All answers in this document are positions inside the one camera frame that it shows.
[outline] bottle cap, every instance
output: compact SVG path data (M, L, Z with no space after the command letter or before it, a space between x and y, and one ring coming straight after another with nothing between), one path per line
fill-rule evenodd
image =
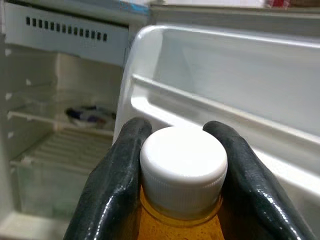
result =
M209 133L166 127L140 152L142 187L148 202L171 218L194 220L215 207L227 173L227 153Z

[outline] plastic bottle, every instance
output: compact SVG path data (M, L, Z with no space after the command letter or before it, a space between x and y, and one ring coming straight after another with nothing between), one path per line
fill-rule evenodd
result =
M197 128L167 127L140 152L138 240L223 240L218 217L227 173L221 143Z

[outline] bottle neck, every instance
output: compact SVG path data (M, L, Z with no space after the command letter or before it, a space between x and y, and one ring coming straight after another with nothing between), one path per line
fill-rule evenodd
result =
M140 194L140 200L142 207L155 219L158 221L170 225L173 227L192 227L192 226L198 226L201 224L204 224L205 222L211 220L215 215L217 215L221 205L222 205L222 197L219 196L212 211L210 211L209 214L205 215L202 218L195 219L195 220L182 220L182 219L176 219L172 218L166 215L161 214L158 212L147 200L144 190L141 187L141 194Z

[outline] vent slots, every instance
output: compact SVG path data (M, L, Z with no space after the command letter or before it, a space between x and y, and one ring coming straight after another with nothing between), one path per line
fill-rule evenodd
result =
M77 26L66 25L59 22L48 21L41 18L25 17L25 24L27 26L38 27L40 29L55 31L57 33L68 33L69 35L79 36L81 38L92 39L106 42L108 35L106 33L96 31L93 29L83 29Z

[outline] refrigerator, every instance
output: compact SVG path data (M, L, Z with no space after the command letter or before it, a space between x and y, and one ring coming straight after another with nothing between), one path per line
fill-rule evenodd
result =
M315 11L87 0L1 10L1 240L62 239L89 173L133 117L154 131L232 126L320 237ZM67 114L79 108L109 115Z

